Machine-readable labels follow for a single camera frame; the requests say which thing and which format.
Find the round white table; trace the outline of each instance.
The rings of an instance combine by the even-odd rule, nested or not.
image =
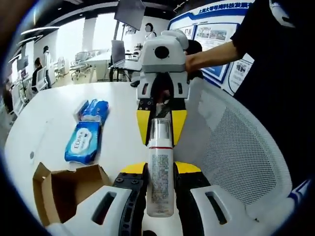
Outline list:
[[[68,85],[39,92],[15,121],[4,150],[7,174],[37,219],[32,187],[34,171],[39,162],[51,171],[83,166],[65,162],[64,150],[76,126],[74,111],[83,100],[94,98],[108,101],[110,108],[95,163],[113,181],[125,166],[147,161],[148,149],[142,144],[136,119],[136,90],[129,83]],[[143,230],[163,236],[183,235],[176,207],[169,218],[151,218],[145,213]]]

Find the product label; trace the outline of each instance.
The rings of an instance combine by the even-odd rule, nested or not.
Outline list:
[[[88,149],[91,139],[92,133],[87,128],[79,129],[76,133],[76,138],[71,145],[71,151],[75,154],[85,151]]]
[[[152,202],[168,203],[168,155],[152,157]]]

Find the computer monitor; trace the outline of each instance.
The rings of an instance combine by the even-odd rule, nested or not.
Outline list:
[[[112,58],[114,64],[126,59],[123,41],[112,40]]]
[[[22,57],[17,61],[18,71],[26,68],[29,65],[29,56]]]
[[[120,0],[114,18],[136,30],[140,30],[145,9],[142,0]]]

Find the camera lens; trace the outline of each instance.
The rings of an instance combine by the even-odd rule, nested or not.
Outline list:
[[[155,55],[157,58],[165,59],[169,55],[169,50],[164,46],[159,46],[155,49]]]

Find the wall poster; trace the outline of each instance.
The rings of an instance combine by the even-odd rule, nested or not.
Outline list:
[[[251,66],[252,62],[244,59],[234,62],[228,77],[228,85],[233,93],[236,93],[237,89],[247,76]]]
[[[235,33],[237,23],[213,23],[198,25],[195,40],[202,45],[202,50],[207,51],[230,41],[230,37]],[[213,66],[202,69],[204,73],[223,84],[227,65]]]
[[[188,39],[193,39],[193,34],[196,26],[187,26],[179,28],[180,31],[182,31]]]

